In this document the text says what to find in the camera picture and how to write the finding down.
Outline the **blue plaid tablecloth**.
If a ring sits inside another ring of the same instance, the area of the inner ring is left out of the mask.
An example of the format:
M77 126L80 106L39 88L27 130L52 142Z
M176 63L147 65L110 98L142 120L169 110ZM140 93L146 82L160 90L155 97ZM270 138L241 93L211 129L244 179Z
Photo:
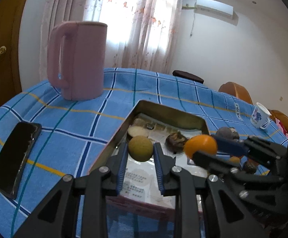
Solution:
M0 151L19 122L42 125L25 166L16 199L0 193L0 235L10 237L64 174L86 175L134 105L146 100L205 119L211 133L223 126L241 138L255 135L288 145L271 123L261 130L250 122L254 107L203 84L152 71L107 68L103 94L90 101L65 100L48 81L0 107Z

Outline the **white blue floral mug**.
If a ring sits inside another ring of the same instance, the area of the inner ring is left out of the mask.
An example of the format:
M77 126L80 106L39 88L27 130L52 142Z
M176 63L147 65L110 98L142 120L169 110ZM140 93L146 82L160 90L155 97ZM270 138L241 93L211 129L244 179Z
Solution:
M254 127L264 130L270 125L271 116L272 114L269 110L261 103L257 102L254 111L251 114L250 122Z

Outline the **round purple fruit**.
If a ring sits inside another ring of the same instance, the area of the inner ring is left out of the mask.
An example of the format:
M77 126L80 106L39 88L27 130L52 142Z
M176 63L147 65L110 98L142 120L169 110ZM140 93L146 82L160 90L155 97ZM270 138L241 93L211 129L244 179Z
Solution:
M216 136L229 139L229 140L239 140L240 136L235 128L233 127L221 127L216 131Z

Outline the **large orange mandarin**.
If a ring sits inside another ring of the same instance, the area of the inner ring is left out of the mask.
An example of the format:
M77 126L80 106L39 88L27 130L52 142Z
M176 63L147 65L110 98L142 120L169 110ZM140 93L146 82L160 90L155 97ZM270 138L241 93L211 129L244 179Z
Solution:
M188 139L183 147L183 151L188 158L192 159L193 154L197 151L215 155L218 151L218 145L212 136L201 134Z

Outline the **floral sheer curtain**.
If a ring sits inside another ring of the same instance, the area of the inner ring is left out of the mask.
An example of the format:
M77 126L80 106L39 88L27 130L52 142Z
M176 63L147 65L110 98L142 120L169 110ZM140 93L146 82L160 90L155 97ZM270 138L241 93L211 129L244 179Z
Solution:
M39 76L47 77L52 29L67 21L107 25L105 66L168 74L183 0L46 0L40 27Z

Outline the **black smartphone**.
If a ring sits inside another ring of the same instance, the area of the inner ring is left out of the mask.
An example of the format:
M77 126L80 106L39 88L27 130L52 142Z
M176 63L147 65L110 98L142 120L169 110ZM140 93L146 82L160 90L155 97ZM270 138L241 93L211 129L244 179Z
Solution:
M19 122L0 151L0 192L16 199L29 154L42 129L41 124Z

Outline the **pink metal tin box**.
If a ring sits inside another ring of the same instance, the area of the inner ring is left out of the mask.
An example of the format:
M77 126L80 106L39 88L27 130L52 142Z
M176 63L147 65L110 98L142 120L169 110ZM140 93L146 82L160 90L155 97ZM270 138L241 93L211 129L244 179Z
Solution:
M177 166L195 176L207 176L207 171L197 167L183 152L173 153L166 142L167 137L174 132L180 132L188 139L200 134L209 134L206 121L196 115L145 100L138 101L132 108L91 165L91 170L105 165L109 157L118 153L120 145L130 138L128 129L131 126L145 129L153 143L160 143L165 155L175 158ZM152 158L146 162L138 162L129 157L120 194L117 197L107 197L109 205L155 219L173 218L175 202L175 197L161 195Z

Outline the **dark brown chestnut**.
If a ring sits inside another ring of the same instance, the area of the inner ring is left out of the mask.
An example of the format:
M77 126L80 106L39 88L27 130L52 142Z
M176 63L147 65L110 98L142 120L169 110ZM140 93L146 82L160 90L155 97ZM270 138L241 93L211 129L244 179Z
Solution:
M181 134L180 131L170 133L166 140L165 145L169 151L174 154L181 153L183 151L184 145L188 141L188 138Z

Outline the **orange wooden chair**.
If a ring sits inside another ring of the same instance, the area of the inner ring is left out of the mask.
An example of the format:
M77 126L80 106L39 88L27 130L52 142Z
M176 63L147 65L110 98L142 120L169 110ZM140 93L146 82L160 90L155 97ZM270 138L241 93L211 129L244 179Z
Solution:
M249 104L253 104L252 99L247 89L235 82L227 82L225 84L222 84L218 91L232 95Z

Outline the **pink electric kettle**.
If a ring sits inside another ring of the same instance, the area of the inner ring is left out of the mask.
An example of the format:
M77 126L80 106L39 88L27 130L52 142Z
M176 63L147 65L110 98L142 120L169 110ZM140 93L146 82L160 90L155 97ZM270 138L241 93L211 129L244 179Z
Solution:
M85 101L104 89L107 25L63 22L53 28L48 43L47 75L64 99Z

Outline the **brass door knob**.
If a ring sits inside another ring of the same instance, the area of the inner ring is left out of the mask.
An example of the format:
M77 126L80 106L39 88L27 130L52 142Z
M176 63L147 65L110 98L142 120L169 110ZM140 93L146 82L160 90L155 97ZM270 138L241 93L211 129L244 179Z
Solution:
M1 47L0 47L0 55L3 55L3 54L5 54L5 53L6 53L6 51L7 51L7 48L6 48L6 46L1 46Z

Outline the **white air conditioner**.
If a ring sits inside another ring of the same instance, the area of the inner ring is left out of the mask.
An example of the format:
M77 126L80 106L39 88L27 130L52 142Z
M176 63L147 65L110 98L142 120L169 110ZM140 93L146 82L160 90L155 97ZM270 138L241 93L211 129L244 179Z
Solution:
M193 7L188 5L182 6L185 10L194 10L198 13L206 12L215 14L228 19L233 19L234 7L216 0L196 0Z

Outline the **dark round stool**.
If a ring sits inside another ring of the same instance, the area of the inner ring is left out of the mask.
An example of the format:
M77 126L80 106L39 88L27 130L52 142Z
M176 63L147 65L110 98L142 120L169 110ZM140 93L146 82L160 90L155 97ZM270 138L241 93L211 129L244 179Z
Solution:
M195 81L195 82L198 82L201 84L204 83L204 80L201 77L194 75L194 74L191 74L191 73L188 73L186 71L174 70L172 72L172 75L175 77L181 77L183 79L192 80L192 81Z

